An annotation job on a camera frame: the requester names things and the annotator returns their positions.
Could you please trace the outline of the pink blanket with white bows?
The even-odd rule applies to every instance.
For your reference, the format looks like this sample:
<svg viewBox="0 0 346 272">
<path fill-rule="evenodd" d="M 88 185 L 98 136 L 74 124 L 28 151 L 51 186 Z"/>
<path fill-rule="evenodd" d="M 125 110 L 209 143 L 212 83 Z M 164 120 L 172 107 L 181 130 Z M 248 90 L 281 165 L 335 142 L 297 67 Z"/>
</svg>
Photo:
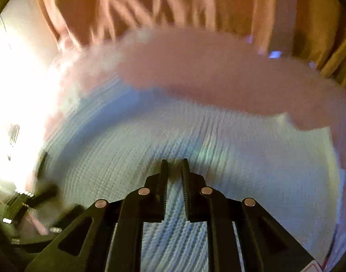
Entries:
<svg viewBox="0 0 346 272">
<path fill-rule="evenodd" d="M 346 252 L 345 88 L 294 58 L 260 55 L 230 34 L 194 29 L 140 29 L 117 44 L 64 54 L 54 73 L 65 87 L 49 121 L 47 143 L 76 105 L 73 96 L 86 96 L 113 77 L 138 91 L 159 90 L 171 98 L 242 114 L 287 114 L 302 131 L 328 128 L 344 180 L 334 239 L 321 264 L 325 271 L 338 266 Z M 43 170 L 36 188 L 54 184 L 42 181 Z M 59 190 L 54 209 L 63 207 Z"/>
</svg>

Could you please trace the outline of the orange satin curtain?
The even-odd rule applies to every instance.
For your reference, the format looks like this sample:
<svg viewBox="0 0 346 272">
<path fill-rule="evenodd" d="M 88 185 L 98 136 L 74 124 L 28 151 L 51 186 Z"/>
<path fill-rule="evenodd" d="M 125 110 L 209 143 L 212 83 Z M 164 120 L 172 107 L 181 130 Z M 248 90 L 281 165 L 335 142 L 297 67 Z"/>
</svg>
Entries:
<svg viewBox="0 0 346 272">
<path fill-rule="evenodd" d="M 264 53 L 312 63 L 346 88 L 346 10 L 339 0 L 36 0 L 60 49 L 176 26 L 249 38 Z"/>
</svg>

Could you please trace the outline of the white red black knit sweater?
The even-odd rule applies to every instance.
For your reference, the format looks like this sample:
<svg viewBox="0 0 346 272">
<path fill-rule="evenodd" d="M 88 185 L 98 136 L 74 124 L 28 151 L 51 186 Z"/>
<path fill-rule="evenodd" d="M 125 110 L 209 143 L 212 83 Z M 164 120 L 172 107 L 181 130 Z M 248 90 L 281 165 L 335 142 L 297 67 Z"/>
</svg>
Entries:
<svg viewBox="0 0 346 272">
<path fill-rule="evenodd" d="M 143 271 L 207 271 L 206 226 L 186 221 L 182 159 L 226 197 L 252 197 L 315 258 L 334 239 L 344 172 L 330 130 L 294 127 L 287 114 L 262 117 L 135 90 L 118 77 L 86 96 L 46 144 L 42 181 L 61 204 L 116 201 L 170 163 L 162 223 L 143 229 Z"/>
</svg>

